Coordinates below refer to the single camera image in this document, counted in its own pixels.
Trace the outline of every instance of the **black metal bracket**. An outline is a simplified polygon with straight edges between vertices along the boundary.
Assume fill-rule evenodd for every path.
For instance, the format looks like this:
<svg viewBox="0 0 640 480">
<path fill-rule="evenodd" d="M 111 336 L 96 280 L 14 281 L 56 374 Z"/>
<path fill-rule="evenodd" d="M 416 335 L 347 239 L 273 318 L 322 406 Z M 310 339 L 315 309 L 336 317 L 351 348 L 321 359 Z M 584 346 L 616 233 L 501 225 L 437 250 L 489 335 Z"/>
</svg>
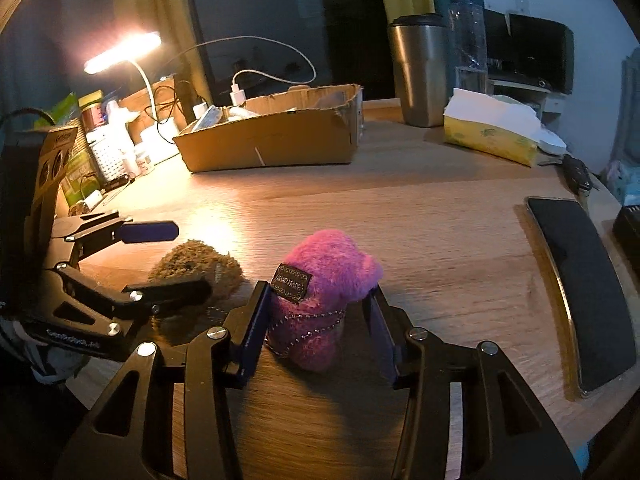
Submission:
<svg viewBox="0 0 640 480">
<path fill-rule="evenodd" d="M 117 211 L 54 221 L 40 273 L 18 292 L 18 319 L 27 334 L 84 354 L 124 361 L 132 339 L 152 314 L 198 304 L 211 294 L 204 278 L 177 278 L 126 286 L 98 285 L 79 262 L 116 242 L 173 240 L 173 222 L 133 222 Z"/>
<path fill-rule="evenodd" d="M 496 343 L 445 343 L 412 326 L 379 287 L 363 308 L 380 369 L 410 391 L 393 480 L 445 477 L 451 383 L 462 384 L 461 480 L 581 478 L 558 428 Z"/>
<path fill-rule="evenodd" d="M 76 430 L 54 478 L 178 478 L 172 464 L 172 398 L 174 384 L 184 383 L 188 478 L 241 479 L 225 390 L 242 389 L 254 374 L 270 294 L 269 284 L 258 282 L 246 306 L 188 345 L 140 344 Z"/>
<path fill-rule="evenodd" d="M 184 382 L 190 480 L 239 480 L 242 473 L 226 388 L 254 374 L 268 326 L 270 286 L 258 282 L 247 306 L 189 345 L 142 343 L 72 437 L 56 480 L 175 479 L 171 394 Z M 461 480 L 578 480 L 580 472 L 546 411 L 499 346 L 447 344 L 411 325 L 379 287 L 363 301 L 376 355 L 409 401 L 392 480 L 442 480 L 449 444 L 449 385 L 462 384 Z"/>
</svg>

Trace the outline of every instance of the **pink plush toy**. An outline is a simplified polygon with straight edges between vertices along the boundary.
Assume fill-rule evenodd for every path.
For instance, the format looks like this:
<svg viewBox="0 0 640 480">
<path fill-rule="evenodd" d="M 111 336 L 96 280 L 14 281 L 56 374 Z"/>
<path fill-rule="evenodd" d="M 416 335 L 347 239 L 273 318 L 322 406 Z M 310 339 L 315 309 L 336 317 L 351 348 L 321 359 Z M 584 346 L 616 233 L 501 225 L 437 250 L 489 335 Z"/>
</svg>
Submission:
<svg viewBox="0 0 640 480">
<path fill-rule="evenodd" d="M 305 370 L 327 370 L 337 352 L 347 303 L 366 297 L 380 278 L 380 264 L 342 231 L 327 229 L 306 238 L 271 282 L 271 350 Z"/>
</svg>

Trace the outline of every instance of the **lamp light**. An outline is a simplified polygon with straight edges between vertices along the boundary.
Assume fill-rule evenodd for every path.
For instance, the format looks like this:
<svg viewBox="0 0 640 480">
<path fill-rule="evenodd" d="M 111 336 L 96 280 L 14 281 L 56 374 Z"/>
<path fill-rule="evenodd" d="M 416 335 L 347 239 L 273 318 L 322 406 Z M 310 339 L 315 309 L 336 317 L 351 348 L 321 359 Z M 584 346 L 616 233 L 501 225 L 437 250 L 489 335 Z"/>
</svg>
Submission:
<svg viewBox="0 0 640 480">
<path fill-rule="evenodd" d="M 84 71 L 88 74 L 96 74 L 108 69 L 109 67 L 123 61 L 129 61 L 138 69 L 142 79 L 145 81 L 146 90 L 149 92 L 149 101 L 151 102 L 151 113 L 157 121 L 156 102 L 154 93 L 151 89 L 149 79 L 146 77 L 142 67 L 136 62 L 137 59 L 145 57 L 146 54 L 160 46 L 162 43 L 158 32 L 148 32 L 146 34 L 136 34 L 129 36 L 117 46 L 98 54 L 98 56 L 90 59 L 84 64 Z"/>
</svg>

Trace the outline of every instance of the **white bottle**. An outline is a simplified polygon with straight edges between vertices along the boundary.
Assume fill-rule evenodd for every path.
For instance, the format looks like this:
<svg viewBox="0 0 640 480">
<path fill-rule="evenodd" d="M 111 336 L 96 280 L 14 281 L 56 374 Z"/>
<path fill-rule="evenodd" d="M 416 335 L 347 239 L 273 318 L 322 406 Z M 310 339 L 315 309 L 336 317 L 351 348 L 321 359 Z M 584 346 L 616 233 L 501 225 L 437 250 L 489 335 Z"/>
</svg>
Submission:
<svg viewBox="0 0 640 480">
<path fill-rule="evenodd" d="M 123 152 L 130 152 L 133 150 L 133 140 L 131 140 L 129 131 L 127 130 L 127 117 L 130 115 L 129 110 L 120 108 L 116 101 L 109 101 L 106 108 L 113 143 Z"/>
<path fill-rule="evenodd" d="M 138 167 L 138 162 L 136 161 L 136 153 L 134 150 L 120 150 L 122 153 L 122 163 L 124 164 L 124 169 L 127 171 L 129 177 L 136 178 L 141 174 L 141 170 Z"/>
<path fill-rule="evenodd" d="M 151 157 L 146 152 L 144 142 L 136 144 L 133 152 L 136 154 L 136 163 L 140 168 L 140 174 L 146 175 L 147 173 L 151 173 L 154 170 L 155 165 L 151 162 Z"/>
</svg>

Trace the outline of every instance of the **brown plush toy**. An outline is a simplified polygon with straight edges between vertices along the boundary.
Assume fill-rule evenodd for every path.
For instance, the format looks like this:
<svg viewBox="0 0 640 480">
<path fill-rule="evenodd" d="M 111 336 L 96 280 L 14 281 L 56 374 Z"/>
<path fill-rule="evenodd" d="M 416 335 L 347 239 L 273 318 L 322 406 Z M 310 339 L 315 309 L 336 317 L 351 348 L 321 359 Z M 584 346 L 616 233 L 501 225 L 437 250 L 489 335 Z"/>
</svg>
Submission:
<svg viewBox="0 0 640 480">
<path fill-rule="evenodd" d="M 153 316 L 151 325 L 158 342 L 176 344 L 177 339 L 196 325 L 198 318 L 226 300 L 242 283 L 242 269 L 229 254 L 220 254 L 199 240 L 188 240 L 167 253 L 149 272 L 148 280 L 157 282 L 179 276 L 204 276 L 211 296 L 200 305 L 186 306 L 169 316 Z"/>
</svg>

